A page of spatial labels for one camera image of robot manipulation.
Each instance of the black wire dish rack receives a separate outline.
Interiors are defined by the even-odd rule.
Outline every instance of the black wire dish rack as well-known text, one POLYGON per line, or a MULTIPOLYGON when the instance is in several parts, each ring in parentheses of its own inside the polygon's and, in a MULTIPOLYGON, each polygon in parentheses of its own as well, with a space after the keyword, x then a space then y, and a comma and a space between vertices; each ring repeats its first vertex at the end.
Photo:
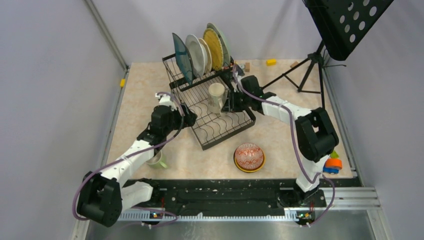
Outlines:
POLYGON ((197 114, 196 123, 191 129, 203 150, 255 125, 256 117, 249 108, 243 112, 228 112, 222 116, 208 110, 208 89, 211 84, 223 84, 227 93, 234 91, 231 84, 232 67, 225 66, 223 70, 195 76, 189 84, 177 66, 175 53, 162 58, 162 62, 168 73, 172 93, 197 114))

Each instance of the green cup handle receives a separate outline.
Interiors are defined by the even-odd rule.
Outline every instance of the green cup handle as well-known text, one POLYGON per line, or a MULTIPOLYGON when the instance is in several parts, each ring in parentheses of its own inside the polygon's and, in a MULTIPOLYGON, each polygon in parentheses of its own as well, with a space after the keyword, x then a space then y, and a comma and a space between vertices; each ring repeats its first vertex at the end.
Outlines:
POLYGON ((164 169, 167 169, 168 168, 168 165, 166 165, 163 161, 161 161, 161 162, 159 162, 160 163, 160 165, 164 168, 164 169))

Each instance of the cup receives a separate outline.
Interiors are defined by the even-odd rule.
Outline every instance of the cup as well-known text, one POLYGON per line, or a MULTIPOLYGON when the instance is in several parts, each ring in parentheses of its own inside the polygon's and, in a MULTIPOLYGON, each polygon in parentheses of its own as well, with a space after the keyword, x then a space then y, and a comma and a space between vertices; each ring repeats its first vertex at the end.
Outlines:
POLYGON ((221 112, 224 103, 227 99, 227 92, 222 83, 216 82, 209 86, 209 96, 207 98, 208 109, 211 113, 220 114, 225 116, 225 113, 221 112))
POLYGON ((146 161, 146 164, 154 169, 167 169, 168 165, 165 163, 166 159, 167 157, 165 154, 163 154, 162 151, 159 151, 154 157, 146 161))

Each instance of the orange toy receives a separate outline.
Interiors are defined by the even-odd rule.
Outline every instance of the orange toy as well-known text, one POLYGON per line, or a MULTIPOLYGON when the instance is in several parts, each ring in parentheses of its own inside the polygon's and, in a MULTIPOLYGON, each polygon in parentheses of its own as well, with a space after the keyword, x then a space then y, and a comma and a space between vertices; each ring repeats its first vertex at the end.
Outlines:
POLYGON ((329 168, 329 169, 337 169, 340 170, 342 169, 342 160, 338 159, 338 158, 329 158, 326 162, 325 162, 325 167, 329 168))

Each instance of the black tripod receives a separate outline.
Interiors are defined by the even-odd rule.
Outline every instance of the black tripod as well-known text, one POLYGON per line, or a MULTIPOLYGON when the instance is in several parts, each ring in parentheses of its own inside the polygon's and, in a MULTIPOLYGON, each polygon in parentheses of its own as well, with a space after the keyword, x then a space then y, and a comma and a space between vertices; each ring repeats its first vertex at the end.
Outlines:
POLYGON ((323 58, 323 56, 321 56, 321 51, 323 50, 323 48, 324 48, 324 42, 321 41, 321 43, 319 44, 319 47, 316 50, 316 52, 308 54, 307 55, 307 58, 305 60, 303 60, 302 62, 300 62, 299 64, 297 64, 292 69, 286 71, 285 73, 281 74, 276 79, 272 80, 271 82, 269 82, 268 84, 266 84, 265 86, 263 86, 262 89, 265 89, 266 87, 270 86, 271 84, 275 83, 276 81, 278 81, 281 78, 286 78, 287 80, 290 81, 290 83, 292 83, 294 86, 296 86, 297 91, 299 93, 321 94, 322 108, 325 109, 326 106, 325 106, 325 102, 324 102, 324 81, 323 81, 323 72, 322 72, 323 71, 323 65, 324 65, 324 58, 323 58), (294 71, 295 69, 297 69, 301 65, 305 64, 309 60, 310 60, 310 65, 309 65, 309 67, 308 67, 308 69, 307 69, 307 71, 306 71, 306 73, 305 73, 305 75, 303 77, 302 82, 298 86, 293 80, 290 79, 289 76, 287 76, 287 74, 291 73, 292 71, 294 71), (318 64, 320 91, 307 91, 307 90, 303 90, 304 85, 306 83, 306 80, 308 79, 309 75, 311 74, 311 71, 314 68, 315 64, 318 64))

